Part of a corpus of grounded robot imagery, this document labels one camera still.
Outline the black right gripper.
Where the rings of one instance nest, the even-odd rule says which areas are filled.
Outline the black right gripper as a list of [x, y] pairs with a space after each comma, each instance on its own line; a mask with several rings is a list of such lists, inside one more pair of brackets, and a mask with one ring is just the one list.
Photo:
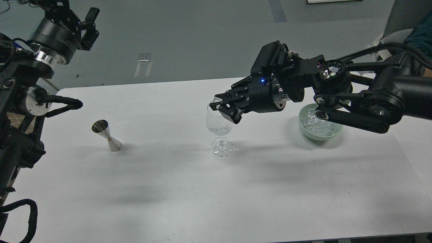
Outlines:
[[288, 101], [277, 81], [252, 80], [252, 76], [237, 81], [214, 98], [210, 108], [234, 124], [241, 121], [244, 113], [281, 112]]

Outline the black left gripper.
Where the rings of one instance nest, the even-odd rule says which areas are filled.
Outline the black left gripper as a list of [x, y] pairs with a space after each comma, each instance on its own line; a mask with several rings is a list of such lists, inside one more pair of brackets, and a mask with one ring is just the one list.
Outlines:
[[91, 7], [80, 21], [68, 0], [31, 0], [31, 5], [43, 9], [45, 15], [28, 39], [28, 46], [43, 46], [55, 51], [68, 64], [77, 50], [90, 51], [99, 37], [95, 20], [100, 9]]

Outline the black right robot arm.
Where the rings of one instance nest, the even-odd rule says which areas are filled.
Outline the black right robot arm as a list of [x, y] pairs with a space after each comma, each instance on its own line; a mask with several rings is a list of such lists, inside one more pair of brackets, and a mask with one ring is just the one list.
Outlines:
[[343, 126], [386, 133], [403, 116], [431, 120], [431, 70], [419, 49], [386, 43], [335, 60], [303, 59], [278, 40], [263, 46], [250, 75], [209, 104], [238, 124], [249, 112], [281, 112], [312, 88], [315, 115]]

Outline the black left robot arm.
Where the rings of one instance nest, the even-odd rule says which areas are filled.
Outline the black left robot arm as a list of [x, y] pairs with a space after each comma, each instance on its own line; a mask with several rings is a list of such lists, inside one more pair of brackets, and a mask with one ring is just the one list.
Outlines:
[[56, 64], [69, 64], [77, 50], [89, 51], [99, 36], [95, 20], [99, 8], [89, 9], [80, 20], [68, 0], [30, 0], [45, 15], [28, 40], [11, 39], [1, 34], [0, 82], [0, 192], [1, 229], [8, 213], [29, 206], [28, 229], [23, 243], [34, 238], [37, 229], [37, 204], [22, 199], [5, 205], [22, 168], [33, 168], [45, 155], [41, 141], [44, 120], [82, 107], [77, 99], [50, 95], [39, 79], [51, 79]]

